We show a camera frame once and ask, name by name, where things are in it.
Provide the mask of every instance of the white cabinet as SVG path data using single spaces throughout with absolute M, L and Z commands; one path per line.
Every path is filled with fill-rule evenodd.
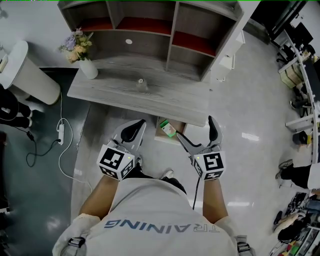
M 241 33 L 238 35 L 236 40 L 233 42 L 231 48 L 226 51 L 226 54 L 228 57 L 231 57 L 236 54 L 236 52 L 240 49 L 240 47 L 245 44 L 245 35 L 244 32 L 241 31 Z
M 231 70 L 235 69 L 236 55 L 232 57 L 224 56 L 216 67 L 212 76 L 217 80 L 224 80 Z

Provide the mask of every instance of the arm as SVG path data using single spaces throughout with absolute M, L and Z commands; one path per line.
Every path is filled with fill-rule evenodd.
M 204 182 L 202 214 L 212 224 L 228 216 L 219 179 Z
M 82 205 L 79 214 L 97 216 L 102 220 L 110 210 L 118 183 L 118 180 L 103 175 L 98 185 Z

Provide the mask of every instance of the shoe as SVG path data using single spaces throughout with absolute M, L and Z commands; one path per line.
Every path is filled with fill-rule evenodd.
M 289 101 L 289 104 L 290 104 L 291 108 L 293 108 L 294 110 L 296 109 L 296 106 L 292 100 Z
M 144 172 L 143 169 L 142 169 L 142 157 L 141 155 L 137 157 L 136 159 L 136 166 L 139 166 L 139 170 L 140 172 Z
M 30 117 L 28 117 L 28 119 L 29 119 L 29 126 L 28 127 L 31 127 L 33 122 Z
M 277 225 L 281 219 L 282 219 L 282 210 L 279 211 L 278 214 L 276 215 L 273 225 Z
M 285 169 L 285 168 L 293 165 L 293 163 L 294 162 L 292 161 L 292 159 L 289 159 L 287 161 L 284 161 L 284 162 L 280 163 L 278 167 L 279 167 L 279 169 Z
M 168 179 L 171 179 L 174 177 L 174 175 L 175 175 L 174 171 L 172 169 L 168 168 L 160 180 L 163 180 L 165 177 L 167 177 Z
M 281 173 L 283 169 L 280 169 L 280 171 L 275 175 L 275 179 L 280 179 L 281 178 Z

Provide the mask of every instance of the flower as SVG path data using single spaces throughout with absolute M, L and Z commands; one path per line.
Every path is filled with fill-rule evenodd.
M 88 42 L 82 42 L 80 43 L 81 46 L 85 47 L 85 46 L 92 46 L 92 42 L 88 41 Z
M 79 54 L 86 52 L 86 49 L 78 44 L 74 47 L 74 50 Z
M 72 51 L 76 45 L 76 39 L 74 36 L 69 36 L 65 41 L 64 41 L 65 47 L 68 49 L 68 51 Z
M 81 28 L 77 28 L 76 31 L 74 32 L 74 34 L 76 34 L 78 36 L 82 36 L 84 33 L 81 31 Z
M 75 50 L 73 50 L 68 52 L 66 58 L 68 59 L 69 62 L 73 63 L 78 60 L 79 56 L 78 56 L 78 53 Z

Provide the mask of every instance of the black cable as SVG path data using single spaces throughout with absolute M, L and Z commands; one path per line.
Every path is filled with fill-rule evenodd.
M 34 153 L 31 153 L 31 152 L 30 152 L 30 153 L 28 153 L 28 154 L 26 155 L 26 157 L 25 157 L 26 164 L 27 164 L 29 167 L 35 166 L 37 157 L 43 157 L 43 156 L 45 156 L 46 154 L 48 154 L 48 153 L 50 152 L 50 150 L 52 150 L 52 148 L 56 145 L 55 143 L 56 143 L 56 142 L 59 142 L 59 141 L 60 141 L 60 139 L 55 139 L 55 140 L 52 142 L 50 148 L 49 148 L 45 153 L 43 153 L 43 154 L 37 154 L 37 143 L 36 143 L 35 141 L 33 141 L 33 142 L 34 142 Z M 33 155 L 33 156 L 34 156 L 34 159 L 33 159 L 33 163 L 32 163 L 32 164 L 29 164 L 29 162 L 28 162 L 28 156 L 30 156 L 30 155 Z
M 200 177 L 198 178 L 198 182 L 196 183 L 196 187 L 195 187 L 195 195 L 194 195 L 194 201 L 193 201 L 192 210 L 195 209 L 196 200 L 197 200 L 197 193 L 198 193 L 198 187 L 199 187 L 199 182 L 200 182 Z
M 25 131 L 25 130 L 22 130 L 22 129 L 18 128 L 18 127 L 15 127 L 15 126 L 13 126 L 13 127 L 16 128 L 16 129 L 18 129 L 18 130 L 20 130 L 21 132 L 26 133 L 26 135 L 28 136 L 28 138 L 34 143 L 34 153 L 29 152 L 29 153 L 26 154 L 26 156 L 25 156 L 26 164 L 27 164 L 29 167 L 34 167 L 35 164 L 36 164 L 37 157 L 43 157 L 43 156 L 45 156 L 46 154 L 49 153 L 50 150 L 52 150 L 52 148 L 54 147 L 54 143 L 55 143 L 55 142 L 60 142 L 60 141 L 61 141 L 60 139 L 55 139 L 55 140 L 52 142 L 50 148 L 49 148 L 45 153 L 43 153 L 43 154 L 37 154 L 37 143 L 36 143 L 35 138 L 34 138 L 34 136 L 32 135 L 32 133 L 31 133 L 30 131 Z M 29 164 L 29 162 L 28 162 L 28 156 L 30 156 L 30 155 L 33 155 L 33 156 L 34 156 L 34 159 L 33 159 L 33 163 L 32 163 L 32 164 Z
M 13 127 L 16 128 L 16 129 L 18 129 L 18 130 L 20 130 L 21 132 L 24 132 L 24 133 L 27 134 L 27 132 L 26 132 L 25 130 L 22 130 L 22 129 L 18 128 L 18 127 L 15 127 L 15 126 L 13 126 Z

